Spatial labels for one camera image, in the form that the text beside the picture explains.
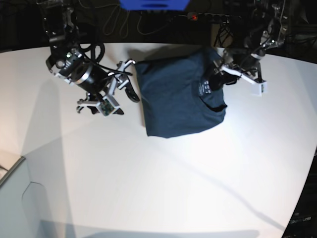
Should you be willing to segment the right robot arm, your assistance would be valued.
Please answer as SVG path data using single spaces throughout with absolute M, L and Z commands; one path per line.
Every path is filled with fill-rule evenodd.
M 43 16 L 43 28 L 49 39 L 50 56 L 46 66 L 52 76 L 77 85 L 86 92 L 86 97 L 77 101 L 76 111 L 84 108 L 92 114 L 107 117 L 112 114 L 123 115 L 115 99 L 115 91 L 124 90 L 134 103 L 140 101 L 126 69 L 135 64 L 129 59 L 112 69 L 100 64 L 105 55 L 105 46 L 99 41 L 99 30 L 95 29 L 95 40 L 90 46 L 80 45 L 81 32 L 77 25 L 75 7 L 71 0 L 38 0 Z

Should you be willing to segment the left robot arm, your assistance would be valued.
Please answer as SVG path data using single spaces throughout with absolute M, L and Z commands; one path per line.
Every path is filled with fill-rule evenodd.
M 246 9 L 247 16 L 234 21 L 232 43 L 205 72 L 211 91 L 240 79 L 250 83 L 256 95 L 267 91 L 260 61 L 267 50 L 283 45 L 291 24 L 291 5 L 290 0 L 256 0 L 253 9 Z

